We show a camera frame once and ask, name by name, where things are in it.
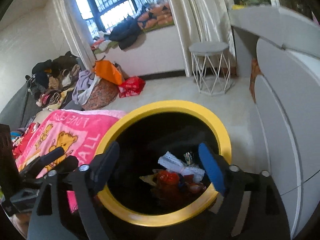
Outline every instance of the yellow rim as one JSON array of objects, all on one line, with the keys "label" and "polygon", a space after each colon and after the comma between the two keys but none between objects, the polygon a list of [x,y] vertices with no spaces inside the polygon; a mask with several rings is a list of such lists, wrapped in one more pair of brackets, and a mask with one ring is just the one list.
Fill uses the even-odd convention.
[{"label": "yellow rim", "polygon": [[[219,154],[222,155],[229,164],[231,163],[230,138],[220,119],[203,106],[192,102],[179,100],[160,101],[142,106],[130,112],[108,130],[108,132],[100,141],[95,155],[103,153],[110,142],[116,140],[117,137],[133,123],[141,120],[144,117],[166,112],[190,114],[207,124],[217,139]],[[126,208],[113,197],[107,185],[101,192],[98,193],[98,197],[102,204],[111,213],[124,221],[139,226],[164,227],[181,223],[200,214],[212,204],[212,202],[216,199],[217,194],[218,192],[215,191],[213,185],[210,184],[207,190],[196,201],[183,209],[165,215],[145,215]]]}]

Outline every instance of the red plastic bag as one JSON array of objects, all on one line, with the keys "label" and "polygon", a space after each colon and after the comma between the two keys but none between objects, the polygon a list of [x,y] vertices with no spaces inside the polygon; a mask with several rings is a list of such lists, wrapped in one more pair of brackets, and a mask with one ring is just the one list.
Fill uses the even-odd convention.
[{"label": "red plastic bag", "polygon": [[140,95],[146,82],[139,77],[131,77],[124,81],[119,88],[120,98]]}]

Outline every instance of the white side table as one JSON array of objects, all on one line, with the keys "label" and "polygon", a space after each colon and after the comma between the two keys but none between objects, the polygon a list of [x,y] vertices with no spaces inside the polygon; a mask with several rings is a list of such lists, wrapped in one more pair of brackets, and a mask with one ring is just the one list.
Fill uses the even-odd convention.
[{"label": "white side table", "polygon": [[[199,93],[207,95],[225,94],[230,88],[230,59],[228,61],[224,56],[224,51],[229,48],[229,45],[224,42],[204,41],[192,44],[189,47],[192,57],[192,71],[198,85]],[[219,58],[219,66],[215,67],[210,59],[211,56]],[[204,57],[203,64],[199,63],[200,57]],[[227,73],[221,68],[222,59],[226,63]],[[206,62],[210,63],[210,69],[213,76],[207,74]]]}]

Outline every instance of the lavender cloth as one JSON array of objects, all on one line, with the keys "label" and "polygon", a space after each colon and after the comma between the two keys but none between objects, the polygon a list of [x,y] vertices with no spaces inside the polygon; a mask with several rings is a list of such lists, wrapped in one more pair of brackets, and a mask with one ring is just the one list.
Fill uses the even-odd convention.
[{"label": "lavender cloth", "polygon": [[79,100],[78,100],[79,91],[88,89],[93,82],[93,79],[90,79],[91,75],[92,75],[92,72],[90,72],[89,70],[84,70],[79,73],[79,79],[72,93],[72,100],[77,105],[79,105]]}]

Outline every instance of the pink blanket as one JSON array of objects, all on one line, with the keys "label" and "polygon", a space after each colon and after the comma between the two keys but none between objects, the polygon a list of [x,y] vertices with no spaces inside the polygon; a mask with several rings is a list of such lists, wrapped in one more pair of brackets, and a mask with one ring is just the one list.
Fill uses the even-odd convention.
[{"label": "pink blanket", "polygon": [[[45,155],[57,147],[62,147],[65,154],[46,166],[38,177],[46,174],[69,155],[77,157],[79,166],[89,164],[102,137],[124,115],[125,112],[116,110],[52,112],[33,134],[23,155],[16,160],[18,170],[21,171],[36,157]],[[76,200],[70,193],[69,203],[74,210]]]}]

